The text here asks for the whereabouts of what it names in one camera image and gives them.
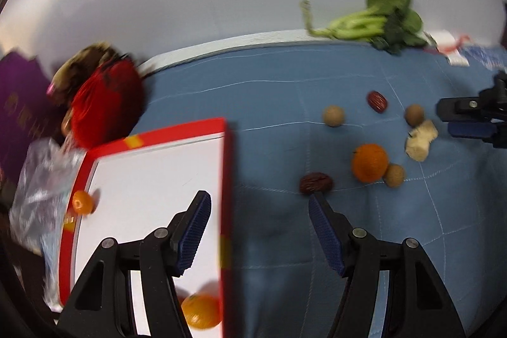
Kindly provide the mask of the pale ginger piece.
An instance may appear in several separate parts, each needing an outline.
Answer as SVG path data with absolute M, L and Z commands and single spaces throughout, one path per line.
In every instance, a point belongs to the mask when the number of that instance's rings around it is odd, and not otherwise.
M 423 162 L 429 155 L 431 142 L 438 137 L 438 131 L 430 119 L 413 129 L 407 138 L 406 154 L 417 162 Z

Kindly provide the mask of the red jujube top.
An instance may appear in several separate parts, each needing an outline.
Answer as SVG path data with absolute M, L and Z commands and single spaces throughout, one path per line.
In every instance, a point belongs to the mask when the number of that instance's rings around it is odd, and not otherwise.
M 377 91 L 368 93 L 367 103 L 377 113 L 384 113 L 388 109 L 387 99 Z

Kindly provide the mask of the large orange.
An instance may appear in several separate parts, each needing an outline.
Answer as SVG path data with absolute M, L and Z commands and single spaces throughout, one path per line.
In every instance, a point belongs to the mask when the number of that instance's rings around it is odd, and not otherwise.
M 194 294 L 181 303 L 187 324 L 196 329 L 214 328 L 222 322 L 220 300 L 208 294 Z
M 357 147 L 351 159 L 351 172 L 361 183 L 373 183 L 383 177 L 389 165 L 388 154 L 380 145 L 369 143 Z

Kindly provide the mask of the small orange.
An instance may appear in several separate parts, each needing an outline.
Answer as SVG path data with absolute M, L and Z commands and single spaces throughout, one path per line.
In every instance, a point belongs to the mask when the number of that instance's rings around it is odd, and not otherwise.
M 94 212 L 94 197 L 85 190 L 76 191 L 72 196 L 71 204 L 78 215 L 89 215 Z

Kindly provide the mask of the dark red jujube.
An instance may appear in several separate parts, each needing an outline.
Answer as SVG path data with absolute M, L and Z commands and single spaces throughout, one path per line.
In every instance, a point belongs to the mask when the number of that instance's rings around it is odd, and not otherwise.
M 299 181 L 299 191 L 303 195 L 312 195 L 315 192 L 327 193 L 333 189 L 333 179 L 323 172 L 311 172 Z

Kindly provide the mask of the blue printed plastic wrapper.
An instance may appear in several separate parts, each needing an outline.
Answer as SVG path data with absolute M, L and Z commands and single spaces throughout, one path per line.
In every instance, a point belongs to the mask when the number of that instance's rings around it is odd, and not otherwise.
M 502 46 L 466 45 L 461 52 L 488 70 L 506 71 L 507 51 Z

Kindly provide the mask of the white red paper packet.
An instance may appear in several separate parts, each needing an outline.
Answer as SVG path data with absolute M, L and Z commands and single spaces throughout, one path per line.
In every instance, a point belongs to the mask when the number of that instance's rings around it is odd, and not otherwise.
M 424 31 L 428 46 L 425 51 L 444 56 L 450 66 L 468 67 L 467 57 L 464 57 L 460 48 L 471 42 L 468 35 L 455 35 L 447 30 Z

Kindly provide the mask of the blue quilted mat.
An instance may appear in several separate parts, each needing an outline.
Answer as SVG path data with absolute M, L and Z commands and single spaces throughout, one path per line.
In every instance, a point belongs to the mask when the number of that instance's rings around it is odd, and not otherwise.
M 309 220 L 300 178 L 333 179 L 328 201 L 378 239 L 413 237 L 442 277 L 467 333 L 506 295 L 506 153 L 449 136 L 438 124 L 428 158 L 405 152 L 406 108 L 474 96 L 493 73 L 471 59 L 450 66 L 425 51 L 391 56 L 363 45 L 303 45 L 234 51 L 147 77 L 137 132 L 204 118 L 234 131 L 233 303 L 239 337 L 324 337 L 344 281 L 329 268 Z M 388 101 L 384 113 L 367 103 Z M 344 123 L 323 123 L 329 105 Z M 354 150 L 380 145 L 405 181 L 359 182 Z

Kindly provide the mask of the green bok choy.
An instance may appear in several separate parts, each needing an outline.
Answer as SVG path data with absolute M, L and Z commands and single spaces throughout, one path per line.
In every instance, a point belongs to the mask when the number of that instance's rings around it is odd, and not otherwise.
M 300 2 L 307 34 L 315 38 L 366 42 L 378 51 L 399 55 L 406 48 L 424 48 L 423 21 L 413 0 L 366 0 L 366 8 L 315 28 L 310 2 Z

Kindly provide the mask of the clear plastic bag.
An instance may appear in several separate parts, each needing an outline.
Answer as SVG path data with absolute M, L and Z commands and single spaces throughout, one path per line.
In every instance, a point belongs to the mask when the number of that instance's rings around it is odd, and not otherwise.
M 43 299 L 52 310 L 62 307 L 58 292 L 58 257 L 64 216 L 85 151 L 64 152 L 51 138 L 32 142 L 10 208 L 14 240 L 45 262 Z

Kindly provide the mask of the purple gift bag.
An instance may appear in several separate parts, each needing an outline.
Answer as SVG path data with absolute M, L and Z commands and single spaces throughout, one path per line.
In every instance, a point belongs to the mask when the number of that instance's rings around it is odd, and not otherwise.
M 37 59 L 17 51 L 1 59 L 1 170 L 17 183 L 29 145 L 61 137 L 64 111 L 46 96 L 49 80 Z

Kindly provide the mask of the floral brown cloth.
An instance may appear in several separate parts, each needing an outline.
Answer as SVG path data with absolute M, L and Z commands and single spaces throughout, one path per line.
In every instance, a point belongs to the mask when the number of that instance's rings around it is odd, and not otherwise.
M 56 71 L 46 90 L 47 97 L 56 105 L 70 105 L 81 86 L 100 66 L 121 58 L 132 59 L 132 55 L 122 54 L 108 42 L 86 46 Z

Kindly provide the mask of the red drawstring pouch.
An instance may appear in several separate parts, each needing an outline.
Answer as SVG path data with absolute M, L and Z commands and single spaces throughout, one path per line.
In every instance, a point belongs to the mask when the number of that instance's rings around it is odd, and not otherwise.
M 127 137 L 144 108 L 144 84 L 133 61 L 119 57 L 104 63 L 72 101 L 71 132 L 76 145 L 91 149 Z

